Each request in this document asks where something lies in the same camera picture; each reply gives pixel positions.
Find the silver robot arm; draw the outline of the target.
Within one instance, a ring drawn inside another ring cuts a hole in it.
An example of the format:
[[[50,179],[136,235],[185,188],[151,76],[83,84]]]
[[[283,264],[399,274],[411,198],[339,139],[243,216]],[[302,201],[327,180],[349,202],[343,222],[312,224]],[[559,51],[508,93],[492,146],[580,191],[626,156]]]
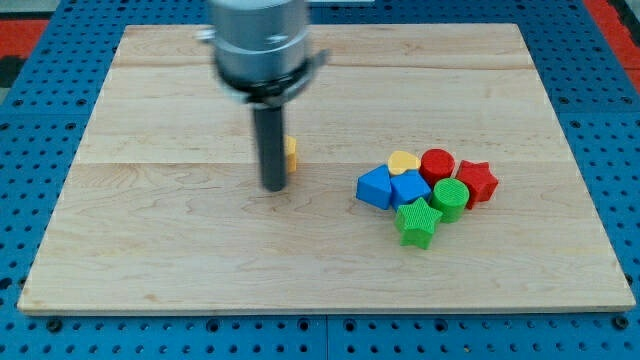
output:
[[[262,186],[287,185],[285,105],[299,96],[329,59],[312,51],[305,0],[209,0],[211,27],[200,35],[213,46],[219,82],[252,109]]]

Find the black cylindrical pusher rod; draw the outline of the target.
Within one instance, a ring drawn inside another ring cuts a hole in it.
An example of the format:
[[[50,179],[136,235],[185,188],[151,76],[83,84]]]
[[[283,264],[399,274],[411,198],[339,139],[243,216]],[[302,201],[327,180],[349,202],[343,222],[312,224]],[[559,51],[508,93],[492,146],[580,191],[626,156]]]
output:
[[[252,115],[262,186],[270,192],[281,191],[287,182],[283,110],[256,106]]]

